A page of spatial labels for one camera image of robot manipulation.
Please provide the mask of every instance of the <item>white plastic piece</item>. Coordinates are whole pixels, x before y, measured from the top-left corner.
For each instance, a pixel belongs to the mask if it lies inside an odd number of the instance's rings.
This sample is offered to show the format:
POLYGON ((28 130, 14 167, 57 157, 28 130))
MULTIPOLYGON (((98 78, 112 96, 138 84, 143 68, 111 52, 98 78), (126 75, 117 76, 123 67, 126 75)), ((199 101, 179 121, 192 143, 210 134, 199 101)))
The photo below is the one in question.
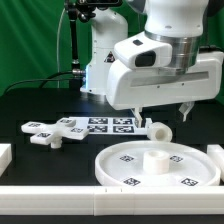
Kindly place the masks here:
POLYGON ((12 161, 12 151, 10 144, 0 144, 0 176, 12 161))
POLYGON ((220 169, 205 153, 184 145, 153 141, 126 142, 104 149, 96 157, 95 175, 104 186, 198 187, 220 182, 220 169), (169 165, 167 160, 143 165, 145 152, 155 151, 163 152, 162 160, 168 157, 164 152, 169 154, 169 165))
POLYGON ((146 151, 143 155, 143 170, 149 175, 168 173, 170 166, 169 153, 162 150, 146 151))
POLYGON ((88 129, 76 126, 73 118, 62 118, 56 124, 48 125, 38 122, 28 122, 22 125, 22 131, 35 134, 30 138, 31 143, 49 145, 53 149, 58 149, 62 144, 62 137, 82 140, 89 134, 88 129))
POLYGON ((170 142, 173 138, 171 129, 160 122, 149 124, 147 137, 152 141, 170 142))
POLYGON ((142 116, 140 112, 142 112, 142 108, 135 108, 134 110, 131 110, 132 113, 135 116, 135 125, 137 128, 141 128, 142 126, 142 116))
POLYGON ((208 145, 207 155, 221 169, 221 179, 224 181, 224 150, 220 145, 208 145))
POLYGON ((187 115, 194 107, 194 102, 185 102, 181 105, 179 111, 183 114, 183 122, 187 120, 187 115))
POLYGON ((98 187, 95 189, 94 215, 133 215, 132 188, 98 187))
POLYGON ((111 9, 94 11, 92 22, 92 59, 86 68, 86 85, 81 92, 106 94, 107 77, 115 61, 114 45, 128 37, 128 23, 111 9))
POLYGON ((0 186, 0 215, 224 214, 224 187, 0 186))
POLYGON ((223 57, 222 52, 199 54, 179 76, 159 75, 157 68, 131 70, 117 60, 109 72, 107 100, 121 110, 212 99, 220 90, 223 57))
POLYGON ((0 187, 0 215, 93 215, 94 187, 0 187))

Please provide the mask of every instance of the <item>white cylinder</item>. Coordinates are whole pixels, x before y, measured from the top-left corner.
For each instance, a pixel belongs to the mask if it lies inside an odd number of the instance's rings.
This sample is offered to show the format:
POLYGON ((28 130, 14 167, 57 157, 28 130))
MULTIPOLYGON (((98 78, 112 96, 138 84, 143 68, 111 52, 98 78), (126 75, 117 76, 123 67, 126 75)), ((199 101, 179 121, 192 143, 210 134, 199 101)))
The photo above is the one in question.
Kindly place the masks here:
POLYGON ((169 171, 170 155, 161 150, 144 153, 143 170, 150 175, 160 175, 169 171))
POLYGON ((152 141, 170 142, 172 140, 173 133, 165 124, 155 122, 150 124, 148 127, 147 137, 152 141))
POLYGON ((52 149, 60 149, 62 145, 62 138, 55 138, 53 142, 51 142, 51 148, 52 149))

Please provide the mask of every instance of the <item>white foam block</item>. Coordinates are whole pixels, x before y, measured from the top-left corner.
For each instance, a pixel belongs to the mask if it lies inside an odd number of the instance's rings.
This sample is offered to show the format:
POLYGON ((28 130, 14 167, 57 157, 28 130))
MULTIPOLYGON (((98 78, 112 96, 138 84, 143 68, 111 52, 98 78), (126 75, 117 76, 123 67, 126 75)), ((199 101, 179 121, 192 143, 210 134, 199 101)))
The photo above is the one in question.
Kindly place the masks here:
POLYGON ((221 170, 221 179, 224 181, 224 150, 220 145, 208 145, 207 154, 221 170))
POLYGON ((12 161, 10 144, 0 144, 0 176, 3 174, 9 163, 12 161))

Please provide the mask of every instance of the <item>white block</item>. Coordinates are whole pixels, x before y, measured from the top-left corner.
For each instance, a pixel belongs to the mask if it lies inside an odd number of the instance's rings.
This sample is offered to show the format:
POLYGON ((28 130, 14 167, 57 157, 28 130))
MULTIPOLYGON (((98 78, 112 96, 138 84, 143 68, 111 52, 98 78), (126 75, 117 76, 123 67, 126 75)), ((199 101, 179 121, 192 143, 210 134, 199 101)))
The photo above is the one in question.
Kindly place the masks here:
POLYGON ((224 214, 224 187, 135 188, 134 215, 224 214))
POLYGON ((94 187, 0 187, 0 215, 93 215, 94 187))
POLYGON ((9 163, 12 161, 10 144, 0 144, 0 176, 3 174, 9 163))
POLYGON ((133 188, 97 187, 94 198, 94 215, 133 215, 133 188))
POLYGON ((207 155, 221 170, 221 179, 224 181, 224 150, 220 145, 208 145, 207 155))

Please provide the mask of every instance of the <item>black cable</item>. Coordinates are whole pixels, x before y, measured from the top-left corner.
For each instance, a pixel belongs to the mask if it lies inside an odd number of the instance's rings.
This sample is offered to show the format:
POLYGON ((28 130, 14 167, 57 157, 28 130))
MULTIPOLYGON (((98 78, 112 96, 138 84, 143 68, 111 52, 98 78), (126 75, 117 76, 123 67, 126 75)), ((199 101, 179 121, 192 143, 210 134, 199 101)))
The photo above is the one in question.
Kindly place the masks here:
POLYGON ((199 48, 199 53, 209 53, 212 51, 221 51, 224 52, 224 49, 221 47, 217 47, 215 45, 207 45, 207 46, 201 46, 199 48))
MULTIPOLYGON (((62 76, 62 75, 67 75, 67 74, 72 74, 72 71, 65 71, 65 72, 57 72, 53 75, 50 75, 47 77, 47 79, 53 79, 53 78, 56 78, 56 77, 59 77, 59 76, 62 76)), ((46 81, 43 81, 38 88, 43 88, 43 86, 48 82, 48 80, 46 81)))
POLYGON ((80 77, 68 78, 68 79, 31 79, 31 80, 23 80, 23 81, 15 82, 15 83, 9 85, 5 89, 3 95, 5 95, 9 91, 9 89, 11 89, 13 86, 20 85, 20 84, 24 84, 24 83, 44 82, 44 81, 47 81, 47 82, 59 82, 59 81, 69 81, 69 80, 81 79, 81 78, 83 78, 83 77, 80 76, 80 77))

